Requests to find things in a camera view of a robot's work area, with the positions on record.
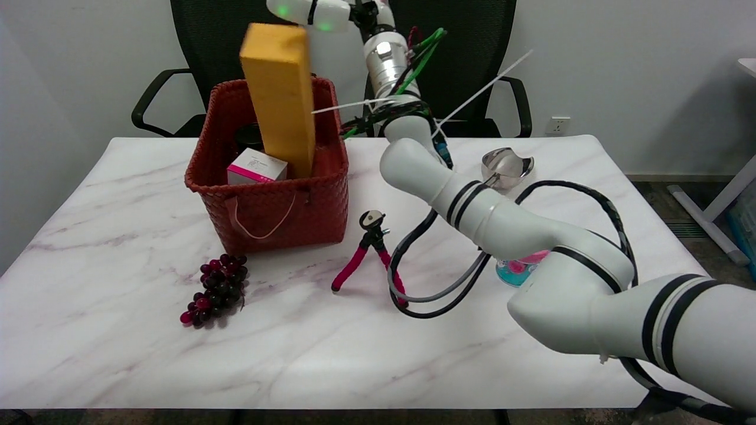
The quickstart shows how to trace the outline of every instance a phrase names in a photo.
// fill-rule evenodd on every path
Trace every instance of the pink and white box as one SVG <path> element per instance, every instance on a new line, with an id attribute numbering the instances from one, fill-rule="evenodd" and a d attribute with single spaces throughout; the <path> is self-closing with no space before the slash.
<path id="1" fill-rule="evenodd" d="M 228 166 L 226 171 L 230 185 L 257 185 L 284 180 L 287 163 L 247 148 Z"/>

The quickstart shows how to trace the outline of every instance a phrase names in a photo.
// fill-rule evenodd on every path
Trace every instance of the wall socket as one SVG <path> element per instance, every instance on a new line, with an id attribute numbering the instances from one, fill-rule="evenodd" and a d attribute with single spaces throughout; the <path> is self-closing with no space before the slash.
<path id="1" fill-rule="evenodd" d="M 569 116 L 552 116 L 546 127 L 548 135 L 564 135 L 569 127 Z"/>

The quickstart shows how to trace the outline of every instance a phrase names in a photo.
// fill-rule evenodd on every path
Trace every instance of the marble table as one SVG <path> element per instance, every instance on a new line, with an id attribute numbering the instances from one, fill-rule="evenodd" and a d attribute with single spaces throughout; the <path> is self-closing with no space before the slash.
<path id="1" fill-rule="evenodd" d="M 182 327 L 199 265 L 222 253 L 199 195 L 184 186 L 194 145 L 114 138 L 0 278 L 0 408 L 626 408 L 644 397 L 618 361 L 562 355 L 520 329 L 506 308 L 516 290 L 493 263 L 454 311 L 429 321 L 394 310 L 375 253 L 332 294 L 363 211 L 388 215 L 389 249 L 428 211 L 381 180 L 381 139 L 348 141 L 343 243 L 251 257 L 246 308 Z M 532 178 L 611 198 L 641 281 L 704 273 L 595 138 L 457 139 L 450 148 L 459 171 L 479 177 L 481 156 L 504 146 L 535 158 Z M 543 188 L 525 206 L 616 240 L 601 209 L 576 192 Z M 427 295 L 476 255 L 439 221 L 400 272 L 412 294 Z M 711 399 L 648 368 L 670 389 Z"/>

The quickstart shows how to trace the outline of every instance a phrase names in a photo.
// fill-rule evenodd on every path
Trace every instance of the chair armrest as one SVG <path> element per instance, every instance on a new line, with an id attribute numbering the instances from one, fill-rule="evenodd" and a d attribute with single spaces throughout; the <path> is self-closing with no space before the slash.
<path id="1" fill-rule="evenodd" d="M 152 103 L 152 100 L 155 98 L 155 95 L 157 95 L 157 92 L 163 87 L 164 84 L 166 84 L 169 78 L 171 78 L 175 74 L 189 74 L 189 73 L 191 73 L 191 70 L 189 70 L 188 68 L 184 68 L 180 70 L 164 70 L 161 73 L 157 74 L 157 77 L 155 77 L 155 79 L 152 80 L 150 85 L 147 87 L 147 90 L 145 90 L 144 93 L 142 93 L 141 98 L 139 98 L 137 105 L 134 107 L 134 110 L 132 111 L 132 123 L 134 123 L 134 126 L 138 129 L 147 130 L 149 132 L 153 132 L 163 137 L 173 137 L 173 134 L 171 132 L 168 132 L 166 130 L 161 129 L 160 127 L 156 127 L 151 124 L 145 124 L 144 112 L 147 111 L 147 108 Z"/>
<path id="2" fill-rule="evenodd" d="M 517 104 L 517 115 L 520 120 L 520 134 L 518 138 L 528 138 L 533 132 L 533 122 L 530 116 L 530 104 L 528 103 L 528 93 L 525 92 L 525 85 L 517 78 L 503 76 L 499 81 L 508 82 L 512 86 L 512 92 L 515 95 Z"/>

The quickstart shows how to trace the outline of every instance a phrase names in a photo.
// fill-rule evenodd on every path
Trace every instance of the white desk leg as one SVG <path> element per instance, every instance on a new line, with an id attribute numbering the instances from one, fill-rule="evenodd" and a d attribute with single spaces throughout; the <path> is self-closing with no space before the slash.
<path id="1" fill-rule="evenodd" d="M 674 199 L 683 206 L 691 217 L 701 226 L 714 242 L 729 256 L 737 265 L 747 265 L 751 262 L 745 254 L 712 222 L 708 221 L 704 212 L 693 202 L 692 199 L 678 185 L 667 186 Z"/>
<path id="2" fill-rule="evenodd" d="M 704 209 L 704 219 L 713 222 L 756 178 L 756 156 L 733 177 L 733 180 Z"/>

